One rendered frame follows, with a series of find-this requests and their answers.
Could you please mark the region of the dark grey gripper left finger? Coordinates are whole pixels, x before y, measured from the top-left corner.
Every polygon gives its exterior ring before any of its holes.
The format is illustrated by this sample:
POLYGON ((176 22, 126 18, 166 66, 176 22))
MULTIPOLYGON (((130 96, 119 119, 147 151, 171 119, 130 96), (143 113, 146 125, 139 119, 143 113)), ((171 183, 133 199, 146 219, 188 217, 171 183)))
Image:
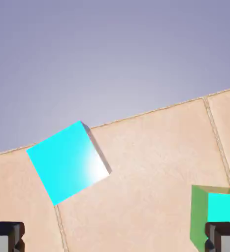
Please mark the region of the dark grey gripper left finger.
POLYGON ((23 222, 0 221, 0 252, 25 252, 23 222))

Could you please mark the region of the large green box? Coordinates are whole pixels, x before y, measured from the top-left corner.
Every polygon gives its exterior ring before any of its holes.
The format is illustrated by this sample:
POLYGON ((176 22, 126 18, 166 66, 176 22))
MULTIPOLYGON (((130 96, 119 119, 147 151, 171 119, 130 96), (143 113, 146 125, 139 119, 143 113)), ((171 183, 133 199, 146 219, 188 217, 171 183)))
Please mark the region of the large green box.
POLYGON ((230 188, 192 186, 190 240, 198 252, 205 252, 207 222, 230 222, 230 188))

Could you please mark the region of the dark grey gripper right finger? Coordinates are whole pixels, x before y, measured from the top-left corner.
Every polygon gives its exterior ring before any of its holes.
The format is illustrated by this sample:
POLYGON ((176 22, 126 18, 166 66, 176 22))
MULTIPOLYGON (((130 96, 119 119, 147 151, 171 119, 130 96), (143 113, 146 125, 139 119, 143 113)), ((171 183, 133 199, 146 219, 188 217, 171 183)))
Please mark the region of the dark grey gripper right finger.
POLYGON ((205 234, 205 252, 230 252, 230 222, 207 222, 205 234))

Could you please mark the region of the small cyan cube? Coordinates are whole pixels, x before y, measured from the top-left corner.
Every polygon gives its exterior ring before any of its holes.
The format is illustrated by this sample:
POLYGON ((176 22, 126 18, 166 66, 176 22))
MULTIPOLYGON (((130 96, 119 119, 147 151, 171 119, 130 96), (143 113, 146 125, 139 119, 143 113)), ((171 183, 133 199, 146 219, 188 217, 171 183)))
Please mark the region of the small cyan cube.
POLYGON ((27 154, 53 205, 112 172, 90 128, 81 121, 28 148, 27 154))

